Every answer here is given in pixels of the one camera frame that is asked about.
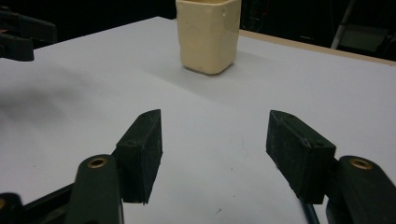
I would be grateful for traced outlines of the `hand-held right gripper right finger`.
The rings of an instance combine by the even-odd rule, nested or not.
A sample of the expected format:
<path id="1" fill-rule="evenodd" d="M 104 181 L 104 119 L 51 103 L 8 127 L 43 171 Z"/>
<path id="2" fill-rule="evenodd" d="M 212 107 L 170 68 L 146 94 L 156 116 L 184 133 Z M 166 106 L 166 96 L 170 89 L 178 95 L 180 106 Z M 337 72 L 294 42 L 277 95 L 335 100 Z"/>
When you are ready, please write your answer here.
<path id="1" fill-rule="evenodd" d="M 271 110 L 266 153 L 303 203 L 321 204 L 336 146 L 292 114 Z"/>

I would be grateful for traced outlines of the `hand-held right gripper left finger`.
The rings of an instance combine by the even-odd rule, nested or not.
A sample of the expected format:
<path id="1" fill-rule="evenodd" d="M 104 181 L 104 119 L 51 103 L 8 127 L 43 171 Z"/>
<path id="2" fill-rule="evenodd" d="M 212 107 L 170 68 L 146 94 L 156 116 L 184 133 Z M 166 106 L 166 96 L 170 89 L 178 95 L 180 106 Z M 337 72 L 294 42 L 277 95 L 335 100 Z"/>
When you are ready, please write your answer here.
<path id="1" fill-rule="evenodd" d="M 112 155 L 120 172 L 123 201 L 148 203 L 163 155 L 161 110 L 139 115 Z"/>

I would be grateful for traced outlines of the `cream square cup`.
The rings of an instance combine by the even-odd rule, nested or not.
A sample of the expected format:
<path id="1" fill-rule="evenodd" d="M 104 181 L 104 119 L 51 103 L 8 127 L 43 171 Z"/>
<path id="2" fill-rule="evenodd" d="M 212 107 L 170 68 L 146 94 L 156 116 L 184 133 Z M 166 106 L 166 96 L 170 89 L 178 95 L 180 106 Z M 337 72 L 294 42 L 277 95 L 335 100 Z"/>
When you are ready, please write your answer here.
<path id="1" fill-rule="evenodd" d="M 215 75 L 236 58 L 242 0 L 176 0 L 180 60 Z"/>

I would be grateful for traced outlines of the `white table cover sheet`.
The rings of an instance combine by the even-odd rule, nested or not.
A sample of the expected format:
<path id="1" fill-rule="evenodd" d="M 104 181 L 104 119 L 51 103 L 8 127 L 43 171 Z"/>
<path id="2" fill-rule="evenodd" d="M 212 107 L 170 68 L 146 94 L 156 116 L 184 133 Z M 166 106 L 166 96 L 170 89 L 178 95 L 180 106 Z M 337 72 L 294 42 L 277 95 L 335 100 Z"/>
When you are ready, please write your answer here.
<path id="1" fill-rule="evenodd" d="M 163 157 L 149 202 L 128 224 L 304 224 L 265 151 L 271 110 L 291 113 L 396 182 L 396 64 L 241 37 L 216 76 L 184 68 L 177 25 L 154 18 L 0 59 L 0 193 L 33 201 L 113 151 L 160 109 Z"/>

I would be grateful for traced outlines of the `black folding chair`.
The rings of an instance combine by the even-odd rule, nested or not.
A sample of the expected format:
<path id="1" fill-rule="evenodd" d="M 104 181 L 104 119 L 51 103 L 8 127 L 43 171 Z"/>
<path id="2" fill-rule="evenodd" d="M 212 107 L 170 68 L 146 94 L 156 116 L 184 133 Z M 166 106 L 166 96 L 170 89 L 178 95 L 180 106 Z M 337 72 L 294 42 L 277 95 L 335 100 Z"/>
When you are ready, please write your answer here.
<path id="1" fill-rule="evenodd" d="M 396 62 L 396 0 L 346 0 L 331 48 Z"/>

